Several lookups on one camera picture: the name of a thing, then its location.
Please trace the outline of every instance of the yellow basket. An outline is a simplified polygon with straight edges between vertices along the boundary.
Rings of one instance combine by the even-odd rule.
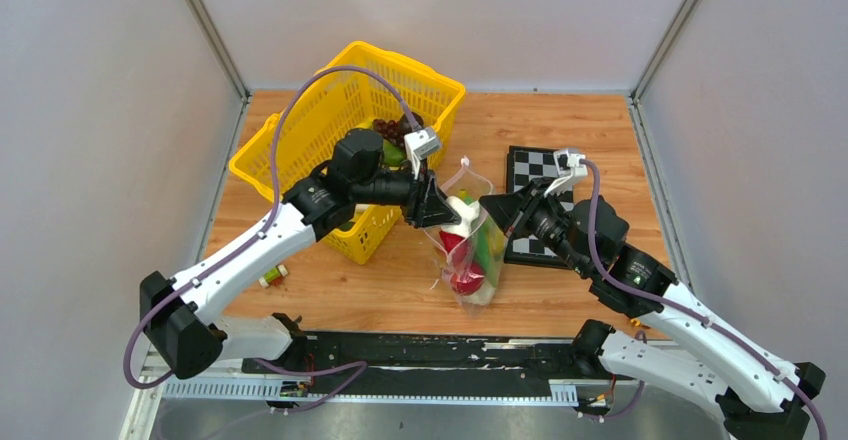
[[[428,159],[435,168],[445,154],[456,111],[465,98],[465,87],[432,68],[395,52],[365,42],[353,42],[327,67],[356,65],[376,72],[397,88],[412,111],[421,115],[442,140],[442,150]],[[400,118],[397,100],[376,80],[354,72],[338,72],[318,80],[294,106],[277,146],[278,177],[282,192],[309,175],[312,168],[333,153],[348,130],[382,118]],[[270,154],[280,114],[265,121],[250,141],[230,160],[230,171],[274,201]],[[397,207],[370,206],[348,231],[334,230],[324,238],[329,245],[362,265],[377,250],[392,225],[400,218]]]

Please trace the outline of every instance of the clear plastic bag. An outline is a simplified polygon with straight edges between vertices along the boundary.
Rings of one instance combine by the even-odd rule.
[[[456,175],[441,188],[451,207],[463,216],[463,223],[429,228],[425,233],[438,252],[440,279],[465,311],[475,315],[495,295],[506,238],[477,201],[495,193],[494,185],[471,170],[468,157],[463,157],[460,165]]]

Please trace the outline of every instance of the wooden table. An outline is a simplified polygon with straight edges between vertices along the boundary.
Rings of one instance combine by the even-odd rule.
[[[282,110],[291,92],[253,97],[243,144],[268,115]],[[437,174],[447,179],[467,155],[472,168],[504,190],[509,145],[574,146],[601,169],[601,193],[630,222],[628,240],[668,263],[659,222],[624,97],[615,95],[468,94]],[[588,198],[591,178],[575,188],[575,201]],[[209,239],[207,255],[253,225],[269,208],[253,187],[230,176]],[[303,316],[304,330],[385,331],[574,336],[593,318],[631,335],[623,315],[589,294],[589,282],[573,272],[505,265],[498,292],[487,309],[469,317],[450,289],[432,290],[438,270],[433,247],[422,232],[398,222],[365,266],[323,244],[284,262],[284,286],[254,284],[227,309],[228,315]]]

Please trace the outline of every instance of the red apple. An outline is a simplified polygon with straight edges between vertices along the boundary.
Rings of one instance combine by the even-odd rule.
[[[465,238],[460,237],[459,235],[444,232],[439,230],[439,238],[442,239],[442,244],[445,246],[445,250],[448,253],[452,253],[453,249],[460,248],[453,255],[451,255],[451,264],[453,265],[462,265],[465,262],[465,258],[468,256],[468,253],[471,251],[471,242],[465,242]]]
[[[451,277],[451,288],[460,295],[471,295],[477,290],[480,290],[485,280],[486,273],[480,265],[471,263],[471,267],[463,271],[462,275],[455,273]]]

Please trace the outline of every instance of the white wall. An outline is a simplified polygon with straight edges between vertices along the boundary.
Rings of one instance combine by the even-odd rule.
[[[644,102],[696,290],[824,368],[834,438],[848,431],[846,8],[703,0]]]
[[[196,252],[240,105],[184,0],[0,25],[2,436],[116,438],[139,281]]]
[[[682,0],[204,0],[252,88],[302,84],[352,40],[476,90],[629,89]]]

